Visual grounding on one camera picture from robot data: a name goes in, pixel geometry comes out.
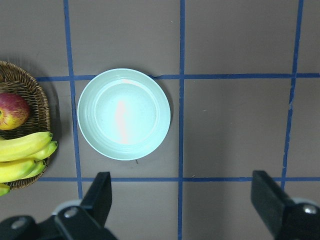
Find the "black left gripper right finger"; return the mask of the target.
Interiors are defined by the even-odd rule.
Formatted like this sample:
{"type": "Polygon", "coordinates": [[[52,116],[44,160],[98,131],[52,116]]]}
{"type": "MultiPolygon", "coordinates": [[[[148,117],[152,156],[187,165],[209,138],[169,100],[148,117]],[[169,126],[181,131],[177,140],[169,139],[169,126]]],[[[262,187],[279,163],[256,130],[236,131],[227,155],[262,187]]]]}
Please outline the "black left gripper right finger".
{"type": "Polygon", "coordinates": [[[263,170],[252,172],[251,203],[275,240],[318,240],[320,205],[290,197],[263,170]]]}

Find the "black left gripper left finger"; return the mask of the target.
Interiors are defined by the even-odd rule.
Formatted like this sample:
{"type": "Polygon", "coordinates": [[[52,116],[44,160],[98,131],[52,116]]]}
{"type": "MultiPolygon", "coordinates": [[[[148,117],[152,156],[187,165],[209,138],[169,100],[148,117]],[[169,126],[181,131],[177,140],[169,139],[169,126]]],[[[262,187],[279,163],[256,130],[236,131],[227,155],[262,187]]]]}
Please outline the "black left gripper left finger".
{"type": "Polygon", "coordinates": [[[99,172],[78,205],[61,209],[54,217],[64,240],[115,240],[105,228],[112,206],[112,186],[109,172],[99,172]]]}

